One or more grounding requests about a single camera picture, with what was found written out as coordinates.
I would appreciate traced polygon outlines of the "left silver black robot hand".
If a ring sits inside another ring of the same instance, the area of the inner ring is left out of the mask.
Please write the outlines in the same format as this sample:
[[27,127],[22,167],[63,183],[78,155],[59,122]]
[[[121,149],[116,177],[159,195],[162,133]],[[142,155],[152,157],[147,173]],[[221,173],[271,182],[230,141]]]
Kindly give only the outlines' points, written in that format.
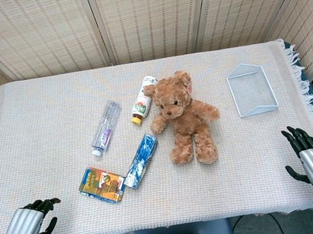
[[6,234],[52,234],[57,224],[57,217],[51,219],[44,231],[40,229],[47,213],[60,202],[59,198],[38,199],[23,208],[18,208],[10,221]]

